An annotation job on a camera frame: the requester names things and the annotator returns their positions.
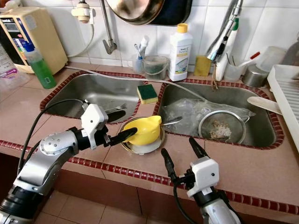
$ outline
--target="stainless steel sink basin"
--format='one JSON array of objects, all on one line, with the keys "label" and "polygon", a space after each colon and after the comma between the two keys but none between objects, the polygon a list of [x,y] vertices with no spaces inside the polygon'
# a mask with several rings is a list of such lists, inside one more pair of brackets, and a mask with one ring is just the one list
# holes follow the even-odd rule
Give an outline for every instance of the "stainless steel sink basin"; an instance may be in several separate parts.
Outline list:
[{"label": "stainless steel sink basin", "polygon": [[[209,85],[192,83],[178,84],[202,95],[211,102],[247,108],[256,113],[256,115],[251,117],[249,122],[246,123],[246,137],[242,144],[255,147],[268,147],[276,141],[276,134],[268,112],[247,102],[248,97],[258,96],[254,92],[243,88],[226,86],[221,86],[219,90],[213,91]],[[175,86],[166,86],[158,114],[163,118],[161,107],[182,98],[194,98],[194,96]]]},{"label": "stainless steel sink basin", "polygon": [[[105,110],[115,108],[124,103],[126,115],[114,122],[122,122],[133,115],[138,104],[137,86],[143,85],[142,81],[126,81],[110,79],[98,75],[84,74],[73,78],[61,91],[57,93],[47,105],[63,99],[87,99],[93,104],[102,106]],[[72,118],[80,118],[83,114],[79,102],[65,102],[54,106],[48,113]]]}]

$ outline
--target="yellow bottle cap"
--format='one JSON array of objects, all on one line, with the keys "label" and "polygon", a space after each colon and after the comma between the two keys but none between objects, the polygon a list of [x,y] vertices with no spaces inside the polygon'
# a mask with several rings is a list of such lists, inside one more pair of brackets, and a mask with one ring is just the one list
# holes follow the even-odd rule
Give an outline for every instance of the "yellow bottle cap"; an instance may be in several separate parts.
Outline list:
[{"label": "yellow bottle cap", "polygon": [[183,34],[183,33],[187,33],[187,31],[188,31],[188,24],[186,23],[178,24],[178,29],[177,29],[178,33]]}]

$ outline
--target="green liquid soap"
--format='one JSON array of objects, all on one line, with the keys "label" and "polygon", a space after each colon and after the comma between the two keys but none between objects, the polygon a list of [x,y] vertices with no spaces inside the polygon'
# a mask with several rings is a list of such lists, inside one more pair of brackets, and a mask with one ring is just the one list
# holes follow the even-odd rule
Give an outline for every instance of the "green liquid soap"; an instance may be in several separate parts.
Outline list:
[{"label": "green liquid soap", "polygon": [[29,64],[43,88],[51,89],[56,86],[56,81],[52,75],[52,72],[43,59]]}]

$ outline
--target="countertop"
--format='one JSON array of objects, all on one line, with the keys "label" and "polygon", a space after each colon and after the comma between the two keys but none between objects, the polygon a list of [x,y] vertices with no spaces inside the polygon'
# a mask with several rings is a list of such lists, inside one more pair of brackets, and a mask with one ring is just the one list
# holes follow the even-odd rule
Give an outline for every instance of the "countertop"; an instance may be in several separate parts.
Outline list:
[{"label": "countertop", "polygon": [[[124,67],[83,63],[69,65],[98,71],[132,73],[131,69]],[[57,85],[74,72],[77,70],[62,69],[58,72],[54,76]],[[2,153],[20,156],[21,145],[24,144],[29,129],[40,112],[40,102],[55,89],[45,90],[34,75],[30,77],[31,80],[25,85],[1,94],[0,152]],[[194,77],[190,74],[188,78],[208,80],[210,77]],[[161,84],[152,84],[159,93]],[[274,99],[269,91],[264,91],[270,99]],[[155,105],[155,103],[140,105],[134,117],[151,116]],[[278,115],[278,120],[283,129],[284,140],[275,149],[259,150],[202,139],[196,141],[218,162],[220,181],[216,188],[227,191],[232,201],[284,211],[288,214],[299,214],[299,153],[283,117]],[[38,122],[29,146],[32,147],[51,133],[61,132],[72,126],[80,128],[80,120],[45,114]],[[107,125],[108,134],[116,135],[121,126],[122,124]],[[189,168],[190,162],[197,159],[188,137],[167,133],[164,147],[171,155],[178,175],[183,174]],[[106,148],[99,146],[94,151],[90,149],[80,151],[63,168],[166,194],[172,192],[169,180],[164,178],[167,177],[167,172],[160,150],[137,155],[126,151],[121,145]],[[179,195],[186,198],[185,190],[181,189]],[[296,223],[294,220],[298,223],[299,217],[295,216],[292,219],[292,222]]]}]

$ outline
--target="white dish drying rack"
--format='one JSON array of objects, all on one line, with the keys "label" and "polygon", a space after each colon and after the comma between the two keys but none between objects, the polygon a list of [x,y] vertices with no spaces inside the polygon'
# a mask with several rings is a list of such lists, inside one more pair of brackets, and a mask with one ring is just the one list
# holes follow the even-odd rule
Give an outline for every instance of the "white dish drying rack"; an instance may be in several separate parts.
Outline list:
[{"label": "white dish drying rack", "polygon": [[292,79],[297,74],[298,66],[274,65],[268,82],[299,152],[299,80]]}]

